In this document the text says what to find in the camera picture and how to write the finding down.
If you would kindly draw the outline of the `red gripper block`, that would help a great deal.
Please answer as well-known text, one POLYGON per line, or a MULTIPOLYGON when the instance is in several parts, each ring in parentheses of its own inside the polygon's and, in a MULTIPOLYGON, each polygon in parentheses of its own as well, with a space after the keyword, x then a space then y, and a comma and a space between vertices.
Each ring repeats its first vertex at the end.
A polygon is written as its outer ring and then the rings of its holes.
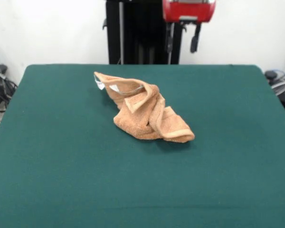
POLYGON ((166 52, 171 53, 173 49, 173 22, 197 22, 190 45, 190 52, 197 52, 201 23, 211 20, 215 6, 215 0, 163 0, 163 18, 167 22, 166 52))

